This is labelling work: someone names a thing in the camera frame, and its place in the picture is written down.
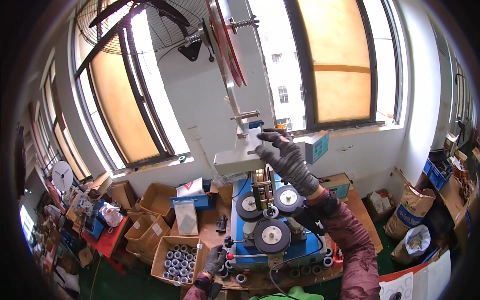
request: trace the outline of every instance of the wooden workbench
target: wooden workbench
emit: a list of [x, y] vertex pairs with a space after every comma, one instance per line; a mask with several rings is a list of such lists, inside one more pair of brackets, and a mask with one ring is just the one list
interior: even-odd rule
[[[375, 226], [373, 225], [370, 216], [368, 215], [367, 209], [363, 205], [360, 196], [356, 190], [351, 190], [348, 192], [348, 201], [345, 202], [347, 207], [352, 211], [352, 213], [358, 218], [358, 220], [363, 224], [363, 227], [367, 230], [372, 243], [375, 247], [375, 253], [380, 252], [383, 249], [380, 238], [377, 234]], [[228, 217], [227, 222], [227, 233], [219, 234], [216, 230], [216, 221], [220, 218], [222, 214], [225, 214]], [[209, 247], [212, 248], [216, 245], [224, 243], [224, 238], [230, 232], [230, 215], [231, 207], [226, 207], [225, 204], [218, 200], [216, 202], [215, 210], [206, 210], [206, 211], [197, 211], [198, 216], [198, 230], [199, 238]], [[171, 236], [177, 236], [179, 234], [177, 221], [172, 226], [172, 231], [170, 232]], [[325, 234], [325, 243], [327, 247], [330, 247], [331, 239], [328, 234]], [[277, 282], [281, 288], [288, 288], [293, 286], [308, 286], [323, 281], [327, 281], [333, 278], [340, 277], [342, 275], [342, 269], [333, 269], [322, 271], [319, 275], [309, 275], [309, 276], [300, 276], [299, 278], [291, 279], [288, 277], [288, 269], [280, 270], [279, 273], [282, 273], [278, 278], [282, 280]], [[262, 290], [262, 289], [274, 289], [275, 286], [270, 281], [268, 272], [252, 272], [247, 275], [247, 284], [240, 285], [235, 281], [234, 276], [228, 277], [226, 280], [222, 280], [220, 276], [215, 276], [215, 281], [223, 285], [224, 289], [243, 289], [243, 290]]]

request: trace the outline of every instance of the label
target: label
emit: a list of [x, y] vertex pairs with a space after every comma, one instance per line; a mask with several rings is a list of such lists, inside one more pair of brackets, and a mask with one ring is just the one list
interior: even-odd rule
[[423, 220], [422, 216], [414, 216], [403, 205], [400, 205], [396, 210], [396, 216], [402, 221], [405, 226], [410, 228], [420, 224]]
[[158, 225], [158, 223], [153, 224], [152, 226], [153, 231], [155, 231], [155, 234], [159, 236], [162, 233], [162, 228]]

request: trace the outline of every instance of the work glove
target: work glove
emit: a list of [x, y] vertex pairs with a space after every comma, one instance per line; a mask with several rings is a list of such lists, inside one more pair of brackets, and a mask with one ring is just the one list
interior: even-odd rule
[[283, 180], [291, 183], [304, 197], [312, 195], [317, 190], [318, 179], [308, 171], [300, 147], [293, 143], [292, 137], [285, 129], [267, 128], [257, 137], [263, 141], [273, 142], [273, 147], [280, 149], [280, 156], [263, 145], [257, 146], [255, 151]]
[[213, 247], [207, 254], [205, 266], [202, 272], [209, 273], [212, 278], [215, 277], [215, 274], [220, 270], [220, 268], [227, 260], [226, 255], [227, 250], [223, 249], [222, 245]]

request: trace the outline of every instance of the black cable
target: black cable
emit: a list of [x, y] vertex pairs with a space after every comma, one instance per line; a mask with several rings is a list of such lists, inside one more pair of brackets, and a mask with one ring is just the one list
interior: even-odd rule
[[315, 234], [315, 236], [317, 237], [318, 241], [320, 242], [320, 249], [317, 249], [313, 252], [310, 252], [308, 254], [304, 254], [304, 255], [300, 255], [300, 256], [297, 256], [297, 257], [294, 257], [294, 258], [290, 258], [290, 259], [287, 259], [286, 261], [282, 261], [281, 263], [277, 264], [276, 266], [274, 267], [271, 267], [270, 268], [270, 271], [268, 272], [268, 275], [270, 277], [270, 281], [273, 283], [273, 285], [285, 296], [285, 297], [288, 297], [290, 299], [293, 299], [293, 300], [300, 300], [298, 298], [295, 298], [295, 297], [292, 297], [290, 296], [289, 294], [287, 294], [286, 292], [284, 292], [276, 283], [275, 281], [273, 280], [273, 276], [272, 276], [272, 271], [273, 271], [273, 268], [280, 268], [281, 265], [283, 265], [284, 263], [288, 263], [290, 261], [293, 261], [293, 260], [296, 260], [296, 259], [299, 259], [299, 258], [302, 258], [302, 257], [305, 257], [305, 256], [309, 256], [309, 255], [312, 255], [314, 254], [315, 252], [319, 252], [321, 249], [324, 248], [324, 243], [322, 242], [322, 240]]
[[160, 62], [160, 60], [165, 56], [167, 55], [170, 51], [172, 51], [173, 49], [175, 49], [177, 46], [180, 46], [181, 44], [184, 44], [185, 42], [180, 42], [180, 43], [177, 43], [176, 45], [174, 45], [172, 48], [170, 48], [167, 52], [165, 52], [157, 61], [156, 61], [156, 65], [158, 66], [158, 63]]
[[236, 194], [235, 196], [233, 196], [233, 197], [232, 197], [232, 200], [233, 200], [233, 198], [235, 198], [235, 197], [237, 197], [238, 195], [240, 195], [240, 193], [241, 193], [241, 190], [243, 190], [243, 188], [245, 187], [245, 184], [247, 184], [248, 178], [250, 178], [250, 172], [248, 172], [247, 179], [246, 179], [246, 180], [245, 180], [245, 182], [243, 183], [243, 186], [241, 187], [241, 189], [239, 189], [239, 193], [238, 193], [238, 194]]

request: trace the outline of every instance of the black knob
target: black knob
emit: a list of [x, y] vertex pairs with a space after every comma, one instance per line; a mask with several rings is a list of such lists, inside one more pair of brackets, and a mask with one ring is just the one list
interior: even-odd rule
[[227, 248], [230, 249], [230, 248], [232, 248], [232, 246], [233, 246], [233, 239], [232, 239], [232, 237], [229, 235], [229, 236], [227, 236], [227, 237], [225, 238], [225, 247], [227, 247]]

